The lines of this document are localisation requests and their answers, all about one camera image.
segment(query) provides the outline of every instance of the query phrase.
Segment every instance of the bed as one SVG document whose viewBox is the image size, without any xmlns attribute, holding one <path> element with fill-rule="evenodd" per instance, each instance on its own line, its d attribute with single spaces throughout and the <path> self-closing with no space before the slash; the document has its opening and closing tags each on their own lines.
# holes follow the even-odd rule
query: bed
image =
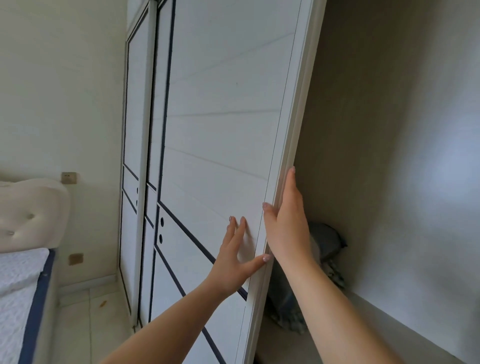
<svg viewBox="0 0 480 364">
<path fill-rule="evenodd" d="M 69 195 L 59 182 L 0 182 L 0 363 L 48 364 L 58 305 L 56 249 Z"/>
</svg>

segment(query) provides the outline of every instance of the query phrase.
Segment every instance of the left hand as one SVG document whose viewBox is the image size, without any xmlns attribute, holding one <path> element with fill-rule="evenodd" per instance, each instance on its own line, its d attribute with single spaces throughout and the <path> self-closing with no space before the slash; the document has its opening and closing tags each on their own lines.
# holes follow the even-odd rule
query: left hand
<svg viewBox="0 0 480 364">
<path fill-rule="evenodd" d="M 271 255 L 263 254 L 255 257 L 250 262 L 240 263 L 237 254 L 243 242 L 243 235 L 247 227 L 246 219 L 244 217 L 240 219 L 240 225 L 236 229 L 237 231 L 235 231 L 236 226 L 237 221 L 231 216 L 218 257 L 205 280 L 208 281 L 215 290 L 218 290 L 223 298 L 229 297 L 240 289 L 247 278 L 263 267 L 271 258 Z"/>
</svg>

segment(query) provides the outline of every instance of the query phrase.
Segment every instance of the navy blue bed trim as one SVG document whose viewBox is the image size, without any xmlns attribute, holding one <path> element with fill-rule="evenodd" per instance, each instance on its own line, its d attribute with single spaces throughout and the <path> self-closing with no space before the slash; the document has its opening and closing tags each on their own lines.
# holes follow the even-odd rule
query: navy blue bed trim
<svg viewBox="0 0 480 364">
<path fill-rule="evenodd" d="M 33 296 L 32 307 L 28 314 L 27 324 L 25 326 L 24 343 L 20 352 L 18 364 L 32 364 L 35 353 L 36 339 L 42 323 L 43 308 L 47 298 L 48 284 L 52 274 L 53 260 L 55 259 L 55 250 L 50 249 L 47 261 L 43 267 L 43 272 L 38 277 L 35 295 Z"/>
</svg>

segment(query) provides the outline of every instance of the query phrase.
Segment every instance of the white mattress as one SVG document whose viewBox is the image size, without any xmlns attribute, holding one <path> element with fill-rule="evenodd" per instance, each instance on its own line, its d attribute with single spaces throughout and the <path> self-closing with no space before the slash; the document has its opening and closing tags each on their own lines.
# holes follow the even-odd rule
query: white mattress
<svg viewBox="0 0 480 364">
<path fill-rule="evenodd" d="M 0 254 L 0 363 L 17 364 L 46 248 Z"/>
</svg>

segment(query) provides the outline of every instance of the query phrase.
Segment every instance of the sliding wardrobe door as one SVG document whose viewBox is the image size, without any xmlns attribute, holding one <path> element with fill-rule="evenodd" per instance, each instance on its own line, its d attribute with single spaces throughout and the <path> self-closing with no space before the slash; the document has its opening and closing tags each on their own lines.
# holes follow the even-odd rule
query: sliding wardrobe door
<svg viewBox="0 0 480 364">
<path fill-rule="evenodd" d="M 156 2 L 144 3 L 126 44 L 119 269 L 137 320 Z"/>
<path fill-rule="evenodd" d="M 152 292 L 154 243 L 158 230 L 157 191 L 160 171 L 160 156 L 163 141 L 165 119 L 165 96 L 168 79 L 168 65 L 171 48 L 171 28 L 174 12 L 174 0 L 165 0 L 156 9 L 157 23 L 155 33 L 154 71 L 151 82 L 152 102 L 150 113 L 150 133 L 148 140 L 148 158 L 146 171 L 146 199 L 144 214 L 144 239 L 142 242 L 142 264 L 140 268 L 140 295 L 138 318 L 140 326 L 150 321 L 150 301 Z"/>
<path fill-rule="evenodd" d="M 292 162 L 325 1 L 174 4 L 155 239 L 188 294 L 212 268 L 230 215 L 248 222 L 240 261 L 267 249 L 262 202 L 278 204 Z M 255 274 L 205 325 L 219 363 L 253 361 L 269 274 Z"/>
</svg>

